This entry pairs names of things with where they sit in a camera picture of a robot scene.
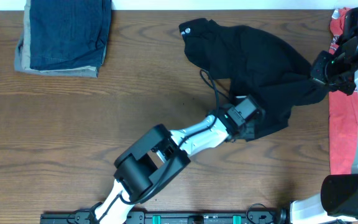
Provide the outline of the black t-shirt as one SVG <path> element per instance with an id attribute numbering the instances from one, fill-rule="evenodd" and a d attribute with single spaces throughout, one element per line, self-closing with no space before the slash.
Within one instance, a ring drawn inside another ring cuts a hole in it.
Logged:
<path id="1" fill-rule="evenodd" d="M 265 110 L 259 138 L 286 128 L 294 106 L 319 103 L 328 93 L 310 79 L 309 61 L 273 34 L 205 18 L 178 28 L 188 60 L 214 80 L 231 81 L 231 101 L 250 95 Z"/>

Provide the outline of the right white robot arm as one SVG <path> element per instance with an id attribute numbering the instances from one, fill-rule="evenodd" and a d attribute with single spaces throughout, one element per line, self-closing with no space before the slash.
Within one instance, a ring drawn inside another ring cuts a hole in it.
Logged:
<path id="1" fill-rule="evenodd" d="M 334 54 L 322 51 L 311 79 L 331 91 L 358 93 L 358 7 L 349 10 Z M 290 204 L 285 223 L 350 223 L 358 221 L 357 149 L 350 174 L 328 175 L 319 194 Z"/>

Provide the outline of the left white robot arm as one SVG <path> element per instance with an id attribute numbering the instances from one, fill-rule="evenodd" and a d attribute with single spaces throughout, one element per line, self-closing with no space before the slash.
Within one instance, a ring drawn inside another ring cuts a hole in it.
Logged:
<path id="1" fill-rule="evenodd" d="M 191 156 L 238 137 L 263 115 L 260 108 L 237 105 L 215 110 L 185 129 L 156 125 L 115 160 L 114 185 L 92 212 L 94 223 L 124 223 L 133 206 L 159 193 L 190 163 Z"/>

